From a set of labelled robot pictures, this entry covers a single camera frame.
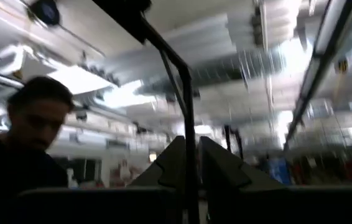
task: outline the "man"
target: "man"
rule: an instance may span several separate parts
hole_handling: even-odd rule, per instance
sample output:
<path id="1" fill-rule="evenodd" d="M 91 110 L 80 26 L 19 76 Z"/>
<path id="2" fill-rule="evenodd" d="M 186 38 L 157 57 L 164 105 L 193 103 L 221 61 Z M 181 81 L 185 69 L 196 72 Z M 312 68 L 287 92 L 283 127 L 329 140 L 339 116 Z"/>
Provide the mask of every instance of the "man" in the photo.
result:
<path id="1" fill-rule="evenodd" d="M 73 109 L 67 87 L 37 77 L 7 101 L 11 122 L 0 133 L 0 202 L 30 189 L 67 187 L 67 173 L 46 154 Z"/>

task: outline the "blue object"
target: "blue object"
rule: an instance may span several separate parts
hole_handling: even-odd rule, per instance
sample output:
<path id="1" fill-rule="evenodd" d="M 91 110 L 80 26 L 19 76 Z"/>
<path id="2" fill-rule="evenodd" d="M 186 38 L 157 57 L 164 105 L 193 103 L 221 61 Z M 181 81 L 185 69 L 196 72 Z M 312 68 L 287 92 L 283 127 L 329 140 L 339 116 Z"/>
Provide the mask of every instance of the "blue object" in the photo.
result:
<path id="1" fill-rule="evenodd" d="M 269 160 L 268 164 L 269 174 L 272 178 L 286 185 L 292 184 L 290 180 L 287 161 L 285 159 L 271 159 Z"/>

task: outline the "ceiling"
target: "ceiling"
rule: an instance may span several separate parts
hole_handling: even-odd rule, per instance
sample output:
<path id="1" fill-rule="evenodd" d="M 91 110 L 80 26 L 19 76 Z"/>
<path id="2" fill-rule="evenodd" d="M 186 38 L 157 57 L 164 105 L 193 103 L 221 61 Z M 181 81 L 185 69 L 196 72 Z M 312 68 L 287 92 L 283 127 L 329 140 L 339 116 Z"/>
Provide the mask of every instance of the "ceiling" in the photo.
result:
<path id="1" fill-rule="evenodd" d="M 275 44 L 268 50 L 258 49 L 253 42 L 253 1 L 152 2 L 147 20 L 191 68 L 193 87 L 199 92 L 194 99 L 195 122 L 214 127 L 231 124 L 240 130 L 247 151 L 280 149 L 277 130 L 285 124 L 279 123 L 279 117 L 295 108 L 327 1 L 317 1 L 313 15 L 308 14 L 308 1 L 302 1 L 293 38 L 279 44 L 275 34 L 270 35 Z M 28 29 L 22 5 L 16 0 L 0 1 L 0 49 L 20 41 L 33 42 L 69 64 L 80 62 L 85 51 L 87 66 L 112 74 L 121 85 L 142 82 L 133 93 L 154 96 L 154 100 L 107 107 L 111 102 L 97 100 L 96 94 L 111 93 L 112 88 L 77 95 L 76 100 L 128 118 L 129 123 L 137 121 L 174 132 L 183 116 L 178 104 L 169 101 L 174 93 L 158 51 L 149 44 L 142 47 L 93 1 L 61 0 L 58 5 L 66 29 L 48 31 L 33 24 Z M 352 30 L 349 34 L 340 55 L 352 53 Z M 292 147 L 308 146 L 308 142 L 352 144 L 352 67 L 336 97 L 337 80 L 330 68 Z M 0 99 L 12 91 L 0 90 Z M 108 129 L 107 119 L 90 116 L 85 128 Z"/>

